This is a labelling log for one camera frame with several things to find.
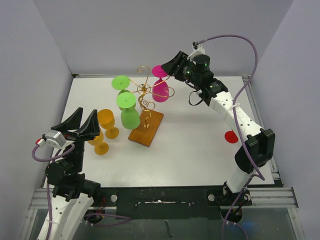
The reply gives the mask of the orange wine glass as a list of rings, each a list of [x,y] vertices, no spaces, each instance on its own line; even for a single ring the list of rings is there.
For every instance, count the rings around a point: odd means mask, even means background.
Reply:
[[[115,127],[115,116],[110,109],[102,109],[97,113],[100,126],[105,129],[108,139],[115,139],[119,135],[119,129]]]
[[[101,130],[99,135],[93,140],[89,140],[88,143],[94,146],[94,152],[99,156],[105,155],[109,151],[109,145],[104,142],[104,135]]]

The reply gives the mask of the magenta wine glass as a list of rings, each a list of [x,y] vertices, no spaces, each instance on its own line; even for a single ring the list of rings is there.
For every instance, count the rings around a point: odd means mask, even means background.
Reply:
[[[167,74],[160,65],[154,66],[151,72],[158,78],[152,87],[152,98],[158,103],[163,103],[169,98],[169,88],[168,84],[165,82]]]

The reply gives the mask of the orange wine glass front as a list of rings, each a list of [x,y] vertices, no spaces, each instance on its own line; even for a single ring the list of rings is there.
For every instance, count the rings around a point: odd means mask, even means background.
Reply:
[[[93,140],[89,140],[88,143],[94,146],[94,152],[99,156],[105,155],[109,151],[109,145],[104,142],[104,135],[101,130],[99,135]]]

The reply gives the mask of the green wine glass front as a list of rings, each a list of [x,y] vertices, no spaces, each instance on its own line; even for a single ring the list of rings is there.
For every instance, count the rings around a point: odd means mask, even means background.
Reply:
[[[116,104],[121,108],[121,123],[125,129],[136,129],[141,123],[140,115],[136,110],[136,102],[136,97],[130,92],[123,92],[116,98]]]

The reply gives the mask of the green wine glass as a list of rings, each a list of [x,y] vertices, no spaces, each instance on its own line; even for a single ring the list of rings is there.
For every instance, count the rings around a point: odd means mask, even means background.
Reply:
[[[116,98],[116,104],[121,108],[121,123],[125,129],[136,129],[141,123],[140,115],[136,110],[136,102],[136,97],[130,92],[123,92]]]
[[[128,87],[131,83],[131,80],[128,76],[126,75],[118,75],[113,80],[111,81],[111,86],[115,89],[118,90],[117,96],[123,93],[130,93],[128,90]]]

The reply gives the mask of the red wine glass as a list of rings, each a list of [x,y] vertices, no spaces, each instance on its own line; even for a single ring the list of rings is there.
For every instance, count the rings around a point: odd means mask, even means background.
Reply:
[[[224,134],[224,138],[230,144],[235,144],[239,141],[239,138],[237,137],[237,135],[235,134],[235,132],[233,130],[227,131]]]

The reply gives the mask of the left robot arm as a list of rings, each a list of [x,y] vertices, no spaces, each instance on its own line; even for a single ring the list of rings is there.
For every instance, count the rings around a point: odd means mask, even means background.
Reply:
[[[85,143],[100,134],[98,111],[82,123],[83,108],[51,127],[35,143],[31,156],[47,162],[45,177],[53,190],[47,191],[48,213],[39,240],[70,240],[90,206],[102,200],[101,185],[87,180],[83,170]]]

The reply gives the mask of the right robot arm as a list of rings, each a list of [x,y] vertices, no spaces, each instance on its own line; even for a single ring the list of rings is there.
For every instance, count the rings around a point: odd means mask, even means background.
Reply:
[[[197,54],[189,58],[186,53],[179,51],[172,60],[160,67],[170,77],[191,86],[241,140],[242,146],[234,157],[236,168],[222,192],[227,204],[235,204],[241,198],[240,191],[249,179],[273,157],[275,133],[255,123],[234,101],[228,88],[210,70],[208,55]]]

